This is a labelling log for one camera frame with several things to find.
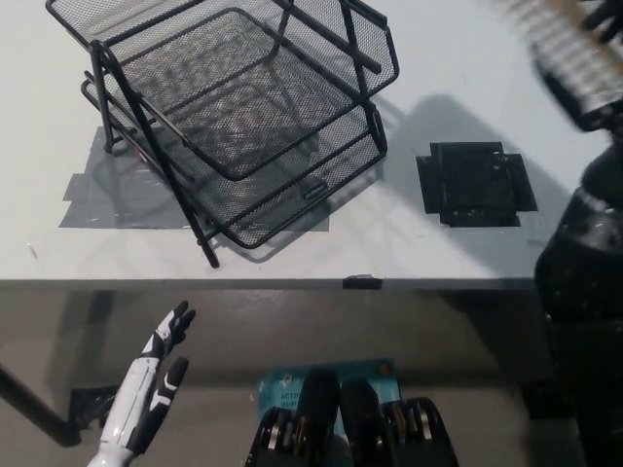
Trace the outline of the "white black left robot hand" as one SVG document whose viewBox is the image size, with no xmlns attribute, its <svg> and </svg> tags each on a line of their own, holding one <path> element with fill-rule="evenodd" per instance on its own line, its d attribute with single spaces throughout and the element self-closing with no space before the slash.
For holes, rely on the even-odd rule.
<svg viewBox="0 0 623 467">
<path fill-rule="evenodd" d="M 179 303 L 131 362 L 107 416 L 92 465 L 128 466 L 150 447 L 186 376 L 189 359 L 176 358 L 164 373 L 162 364 L 186 339 L 195 316 L 188 302 Z"/>
</svg>

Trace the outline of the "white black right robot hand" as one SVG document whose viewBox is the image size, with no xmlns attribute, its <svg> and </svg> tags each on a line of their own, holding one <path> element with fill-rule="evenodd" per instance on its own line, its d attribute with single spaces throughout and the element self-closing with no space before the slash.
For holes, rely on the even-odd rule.
<svg viewBox="0 0 623 467">
<path fill-rule="evenodd" d="M 586 31 L 595 31 L 606 22 L 605 29 L 599 33 L 603 44 L 615 39 L 622 33 L 622 0 L 605 0 L 581 22 Z"/>
</svg>

